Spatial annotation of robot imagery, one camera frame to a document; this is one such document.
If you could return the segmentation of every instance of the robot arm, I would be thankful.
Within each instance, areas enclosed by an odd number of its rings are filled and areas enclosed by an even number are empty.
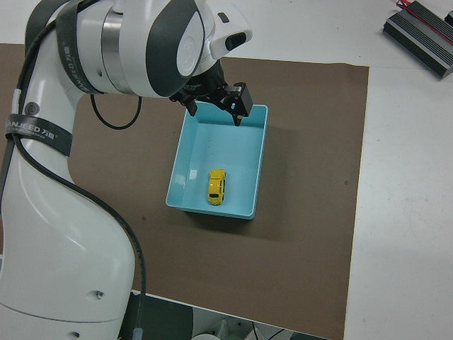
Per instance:
[[[50,4],[55,13],[38,48],[28,43],[7,123],[16,146],[2,176],[1,337],[113,340],[134,254],[125,222],[69,175],[77,103],[84,94],[135,94],[195,113],[199,99],[238,125],[251,100],[245,84],[225,83],[218,60],[251,31],[233,6],[214,1],[44,0],[40,18]]]

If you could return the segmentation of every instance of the white tabletop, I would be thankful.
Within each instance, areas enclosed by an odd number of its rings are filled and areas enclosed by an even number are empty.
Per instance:
[[[370,66],[345,339],[451,339],[453,76],[382,34],[393,0],[231,1],[254,34],[233,56]],[[37,2],[2,1],[0,43],[23,43]]]

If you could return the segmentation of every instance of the toy car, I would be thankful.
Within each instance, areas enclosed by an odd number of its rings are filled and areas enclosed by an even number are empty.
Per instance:
[[[225,178],[227,173],[223,169],[214,169],[210,172],[210,183],[207,189],[207,201],[212,205],[222,204],[225,194]]]

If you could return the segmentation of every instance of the red wire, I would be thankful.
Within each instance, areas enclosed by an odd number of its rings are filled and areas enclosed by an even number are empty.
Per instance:
[[[440,32],[438,29],[436,29],[436,27],[431,26],[421,16],[419,16],[416,12],[414,12],[412,9],[407,7],[406,3],[411,4],[408,0],[400,0],[400,1],[402,1],[404,3],[403,5],[396,4],[400,9],[405,9],[407,12],[409,12],[409,14],[411,14],[413,17],[417,18],[419,21],[421,21],[427,27],[429,27],[432,31],[434,31],[437,35],[440,35],[444,40],[446,40],[447,42],[449,42],[450,44],[453,45],[453,40],[452,39],[448,38],[446,35],[444,35],[442,32]]]

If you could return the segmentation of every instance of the light blue plastic bin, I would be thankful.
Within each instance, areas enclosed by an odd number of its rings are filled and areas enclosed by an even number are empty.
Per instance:
[[[197,106],[195,117],[185,113],[166,204],[192,213],[251,220],[255,217],[268,108],[254,105],[250,116],[236,127],[226,111],[208,103]],[[226,172],[221,205],[207,202],[212,169]]]

